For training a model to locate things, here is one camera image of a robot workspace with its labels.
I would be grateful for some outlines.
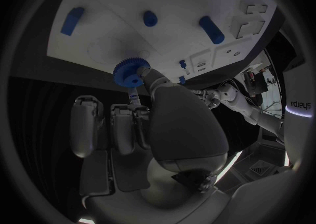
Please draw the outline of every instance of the gear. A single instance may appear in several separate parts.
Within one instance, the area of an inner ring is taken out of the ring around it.
[[[130,58],[121,61],[114,69],[114,81],[123,87],[138,87],[143,81],[137,75],[139,67],[150,67],[148,61],[142,58]]]

